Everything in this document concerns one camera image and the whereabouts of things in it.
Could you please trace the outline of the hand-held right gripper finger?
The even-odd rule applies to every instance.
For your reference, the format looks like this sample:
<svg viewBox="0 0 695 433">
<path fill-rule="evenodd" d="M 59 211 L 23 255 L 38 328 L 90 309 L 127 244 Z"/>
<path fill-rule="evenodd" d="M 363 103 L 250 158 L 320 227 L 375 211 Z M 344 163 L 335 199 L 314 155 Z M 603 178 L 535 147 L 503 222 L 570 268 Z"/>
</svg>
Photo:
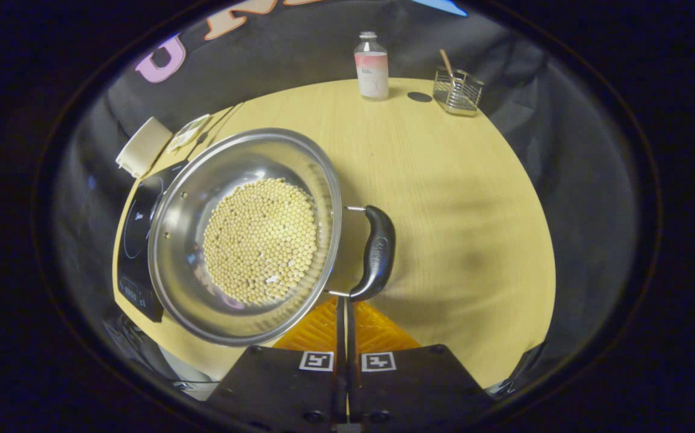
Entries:
<svg viewBox="0 0 695 433">
<path fill-rule="evenodd" d="M 333 432 L 347 419 L 345 301 L 333 305 L 335 348 L 246 348 L 206 403 L 253 432 Z"/>
<path fill-rule="evenodd" d="M 449 347 L 421 346 L 368 302 L 348 302 L 349 419 L 363 432 L 448 432 L 494 400 Z"/>
</svg>

